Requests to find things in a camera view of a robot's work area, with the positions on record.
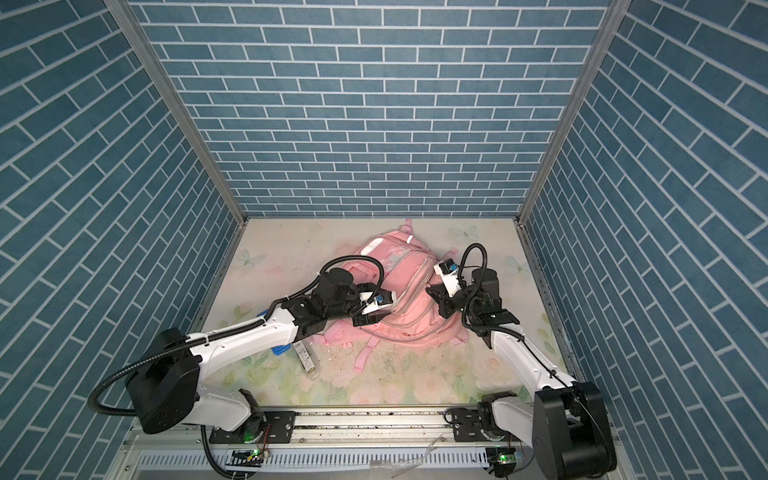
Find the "pink school backpack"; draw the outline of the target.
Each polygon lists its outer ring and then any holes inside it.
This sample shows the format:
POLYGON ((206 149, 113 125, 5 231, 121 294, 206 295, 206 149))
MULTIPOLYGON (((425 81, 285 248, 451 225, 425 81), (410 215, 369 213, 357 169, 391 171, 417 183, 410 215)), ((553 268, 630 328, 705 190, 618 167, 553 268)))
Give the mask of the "pink school backpack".
POLYGON ((380 344, 432 348, 468 341, 460 315, 442 317, 438 304, 426 291, 441 283, 434 270, 441 259, 414 236, 410 219, 399 229, 374 237, 358 253, 371 256, 382 264, 383 288, 393 293, 393 303, 384 308, 386 316, 376 324, 356 326, 351 319, 337 320, 325 332, 312 336, 310 343, 347 348, 363 341, 365 346, 353 367, 360 373, 380 344))

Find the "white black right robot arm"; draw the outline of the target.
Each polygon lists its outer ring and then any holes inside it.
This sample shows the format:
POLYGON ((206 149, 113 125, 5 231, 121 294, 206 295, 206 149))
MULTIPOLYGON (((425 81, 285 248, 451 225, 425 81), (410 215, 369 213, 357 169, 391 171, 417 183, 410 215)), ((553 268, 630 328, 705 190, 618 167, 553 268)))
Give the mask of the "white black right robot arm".
POLYGON ((470 283, 457 266, 435 269, 440 281, 427 289, 441 316, 458 313, 462 325, 517 372, 528 401, 497 396, 479 405, 484 430, 509 434, 532 448, 548 479, 599 478, 617 467, 617 455, 599 388, 560 369, 532 342, 502 304, 492 269, 473 271, 470 283))

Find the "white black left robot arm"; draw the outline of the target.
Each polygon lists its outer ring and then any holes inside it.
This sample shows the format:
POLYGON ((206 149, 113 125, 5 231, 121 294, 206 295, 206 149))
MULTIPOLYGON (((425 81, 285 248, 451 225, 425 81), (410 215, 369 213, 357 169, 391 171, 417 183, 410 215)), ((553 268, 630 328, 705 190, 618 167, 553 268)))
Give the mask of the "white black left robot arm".
POLYGON ((389 315, 398 294, 375 283, 357 283, 333 268, 311 290, 292 295, 256 318, 222 330, 185 335, 177 328, 158 334, 128 374, 125 386, 144 433, 179 424, 246 429, 255 437, 260 410, 247 390, 233 393, 206 385, 217 371, 274 347, 321 332, 327 322, 352 319, 365 325, 389 315))

